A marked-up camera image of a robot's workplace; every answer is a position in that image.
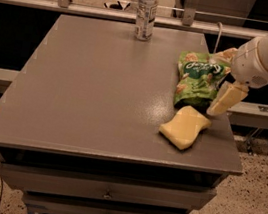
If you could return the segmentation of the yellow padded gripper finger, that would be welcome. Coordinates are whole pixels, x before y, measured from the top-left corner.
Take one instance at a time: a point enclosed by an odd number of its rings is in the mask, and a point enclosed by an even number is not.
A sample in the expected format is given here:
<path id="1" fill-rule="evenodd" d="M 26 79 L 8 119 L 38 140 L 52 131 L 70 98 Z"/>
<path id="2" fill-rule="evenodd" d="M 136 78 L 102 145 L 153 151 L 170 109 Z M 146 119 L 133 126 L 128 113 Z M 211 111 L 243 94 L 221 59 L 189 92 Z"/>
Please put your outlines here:
<path id="1" fill-rule="evenodd" d="M 217 116 L 226 112 L 231 106 L 241 102 L 249 94 L 249 88 L 240 82 L 229 83 L 225 81 L 217 93 L 217 97 L 212 101 L 206 110 L 208 115 Z"/>
<path id="2" fill-rule="evenodd" d="M 231 61 L 233 60 L 236 54 L 237 54 L 236 48 L 228 48 L 226 50 L 211 55 L 209 62 L 211 64 L 217 63 L 217 64 L 230 65 Z"/>

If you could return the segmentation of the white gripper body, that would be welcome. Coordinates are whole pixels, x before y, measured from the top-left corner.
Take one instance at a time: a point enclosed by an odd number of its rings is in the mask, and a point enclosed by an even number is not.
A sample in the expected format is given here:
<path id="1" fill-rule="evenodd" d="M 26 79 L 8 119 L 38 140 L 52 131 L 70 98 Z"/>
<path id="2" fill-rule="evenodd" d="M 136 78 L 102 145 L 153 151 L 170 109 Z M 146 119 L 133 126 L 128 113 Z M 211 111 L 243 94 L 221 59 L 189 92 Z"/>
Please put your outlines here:
<path id="1" fill-rule="evenodd" d="M 231 62 L 231 75 L 234 79 L 254 89 L 268 85 L 268 70 L 259 58 L 260 40 L 261 37 L 255 37 L 239 47 Z"/>

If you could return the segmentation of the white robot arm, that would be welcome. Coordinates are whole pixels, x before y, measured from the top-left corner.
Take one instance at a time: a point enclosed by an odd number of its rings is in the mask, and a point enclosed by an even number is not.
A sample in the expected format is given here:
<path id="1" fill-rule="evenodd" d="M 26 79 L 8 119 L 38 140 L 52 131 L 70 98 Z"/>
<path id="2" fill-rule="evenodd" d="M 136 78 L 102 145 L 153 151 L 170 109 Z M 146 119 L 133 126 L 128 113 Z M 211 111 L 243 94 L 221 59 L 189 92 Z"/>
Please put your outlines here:
<path id="1" fill-rule="evenodd" d="M 249 89 L 259 89 L 268 85 L 268 34 L 255 37 L 239 48 L 214 53 L 210 62 L 219 62 L 228 58 L 232 83 L 225 81 L 217 92 L 217 97 L 206 110 L 208 115 L 217 116 L 231 106 L 245 99 Z"/>

